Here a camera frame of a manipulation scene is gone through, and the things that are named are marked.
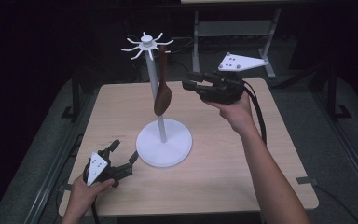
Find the gray carpet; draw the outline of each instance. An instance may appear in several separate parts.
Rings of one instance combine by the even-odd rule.
[[[240,48],[230,46],[217,52],[204,50],[200,55],[200,69],[204,72],[215,70],[227,51],[257,57],[256,48],[259,43],[258,39]],[[241,74],[244,77],[262,77],[270,86],[286,80],[296,72],[287,70],[295,45],[295,40],[276,40],[271,45],[268,56],[277,74],[276,79],[269,80],[264,68],[244,71]],[[190,52],[174,53],[172,61],[168,80],[185,79],[185,67],[191,70]],[[138,81],[147,80],[144,67],[141,69],[141,75],[143,78]],[[326,116],[323,103],[320,103],[320,95],[307,89],[310,78],[311,76],[306,77],[285,90],[272,90],[272,95],[309,177],[317,179],[320,186],[337,196],[358,217],[358,175],[333,129],[335,123]],[[61,201],[62,194],[56,189],[69,176],[75,159],[70,158],[64,165],[60,176],[55,178],[57,184],[51,191],[41,190],[41,186],[46,176],[59,174],[61,166],[51,167],[54,160],[57,160],[57,150],[65,150],[69,153],[72,145],[76,143],[76,137],[84,133],[97,93],[98,90],[94,94],[81,95],[82,114],[76,122],[71,122],[69,119],[61,119],[63,110],[72,103],[70,82],[62,87],[21,168],[0,203],[0,223],[24,223],[25,220],[36,223],[39,218],[39,223],[61,222],[61,217],[57,215],[56,202]],[[339,80],[337,85],[337,102],[344,104],[353,116],[352,119],[341,119],[337,124],[346,133],[358,153],[358,100],[351,87],[342,80]],[[356,223],[330,196],[319,189],[315,191],[320,205],[309,211],[312,223]],[[34,203],[38,194],[45,195],[44,202],[47,203],[46,206],[40,203],[39,209],[34,209],[33,211],[36,212],[33,212],[33,218],[30,218],[28,217],[30,211],[38,205]],[[165,223],[173,223],[178,219],[183,220],[182,218],[164,220]],[[103,223],[120,223],[120,218],[117,220],[115,217],[100,217],[100,220]],[[194,223],[192,220],[194,221],[188,219],[187,223]],[[93,223],[92,217],[86,217],[83,223]]]

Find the hand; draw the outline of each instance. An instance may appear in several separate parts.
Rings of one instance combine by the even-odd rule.
[[[80,175],[72,184],[71,196],[62,223],[78,223],[90,209],[97,195],[109,189],[113,184],[115,184],[115,180],[108,179],[89,187],[83,181],[83,175]]]
[[[204,103],[218,108],[220,110],[220,116],[226,119],[231,125],[231,128],[237,133],[243,132],[246,127],[255,126],[249,95],[245,91],[240,100],[231,105],[221,105],[215,102]]]

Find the person's right hand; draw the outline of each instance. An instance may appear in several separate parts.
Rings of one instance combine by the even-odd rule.
[[[241,133],[246,127],[255,126],[249,95],[245,91],[240,100],[231,105],[222,105],[215,102],[204,103],[218,108],[220,116],[226,119],[231,128],[237,133]]]

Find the spoon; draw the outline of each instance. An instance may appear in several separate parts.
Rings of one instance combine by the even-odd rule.
[[[167,55],[165,51],[167,47],[162,45],[159,47],[158,59],[159,59],[159,84],[154,104],[154,111],[157,116],[161,116],[167,110],[171,103],[172,92],[167,86]]]

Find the floor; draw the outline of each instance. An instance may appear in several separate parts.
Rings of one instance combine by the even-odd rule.
[[[258,57],[257,48],[262,41],[250,38],[242,46],[212,49],[205,40],[200,49],[200,70],[215,70],[228,51]],[[300,72],[288,70],[295,46],[295,39],[274,40],[272,43],[268,56],[276,79],[268,79],[263,67],[241,72],[241,75],[262,77],[270,87],[282,83]],[[174,52],[171,62],[168,80],[185,79],[186,70],[191,70],[190,50]],[[139,71],[136,81],[147,81],[145,67],[141,65]],[[336,196],[358,219],[358,167],[352,163],[353,151],[358,157],[356,94],[349,84],[338,80],[337,103],[345,105],[352,118],[332,121],[324,105],[326,89],[317,93],[309,91],[311,79],[312,75],[309,75],[283,90],[271,88],[272,95],[309,177],[317,179],[323,189]],[[86,130],[97,95],[98,89],[93,93],[81,93],[78,118],[62,119],[63,110],[72,104],[71,82],[62,87],[0,203],[0,223],[61,222],[62,218],[57,214],[62,196],[59,188],[66,183],[71,172],[75,161],[75,156],[71,155],[76,154],[76,144],[81,142],[81,134]],[[311,223],[358,223],[331,196],[320,189],[315,189],[315,192],[320,204],[308,211]],[[100,217],[100,220],[102,223],[211,223],[207,219],[211,217]],[[260,222],[258,214],[225,214],[223,220],[221,223]],[[85,217],[82,223],[94,222],[92,217]]]

